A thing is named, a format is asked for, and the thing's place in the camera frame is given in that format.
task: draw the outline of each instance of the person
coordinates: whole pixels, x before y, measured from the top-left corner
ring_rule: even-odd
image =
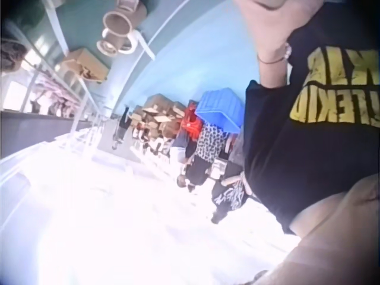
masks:
[[[188,160],[183,174],[177,177],[177,185],[188,187],[192,192],[201,186],[209,177],[211,167],[226,143],[227,133],[213,124],[205,123],[199,135],[197,148]]]
[[[226,170],[221,180],[217,180],[211,191],[211,200],[216,206],[211,222],[219,224],[228,213],[240,209],[248,198],[259,200],[252,195],[250,189],[244,187],[241,179],[243,172],[243,128],[235,139],[229,155]]]
[[[300,244],[263,284],[373,284],[379,261],[378,42],[351,4],[235,0],[260,84],[246,90],[245,183]],[[292,71],[287,84],[287,65]]]
[[[193,142],[193,140],[189,137],[188,132],[185,129],[180,129],[169,150],[169,163],[174,177],[177,177],[183,172],[183,168],[188,159],[195,152],[194,148],[191,150],[191,147],[189,147],[191,142]]]
[[[125,106],[124,113],[119,121],[119,126],[113,135],[113,140],[114,140],[114,143],[112,145],[113,150],[116,150],[118,148],[119,143],[123,143],[125,133],[128,130],[128,128],[131,126],[132,119],[131,117],[127,116],[128,111],[129,111],[129,107]]]

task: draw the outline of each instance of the skin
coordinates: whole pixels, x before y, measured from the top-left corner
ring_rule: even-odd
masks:
[[[275,62],[286,53],[290,34],[304,26],[322,7],[323,0],[287,0],[276,10],[267,10],[253,0],[234,0],[254,40],[260,60]],[[287,61],[259,61],[260,82],[266,88],[287,84]]]

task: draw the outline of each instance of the black t-shirt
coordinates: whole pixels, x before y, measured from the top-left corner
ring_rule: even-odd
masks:
[[[324,4],[289,43],[290,85],[246,91],[246,178],[286,233],[297,214],[379,171],[378,45]]]

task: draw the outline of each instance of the cardboard box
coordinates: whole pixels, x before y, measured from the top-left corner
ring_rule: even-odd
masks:
[[[162,113],[166,114],[172,107],[174,103],[170,99],[166,98],[162,94],[156,94],[150,96],[146,103],[144,104],[143,110],[149,113]]]
[[[183,118],[185,116],[186,106],[179,102],[174,102],[173,111],[179,115],[177,118]]]
[[[109,72],[109,68],[84,47],[70,52],[61,64],[90,81],[102,82],[107,79]]]

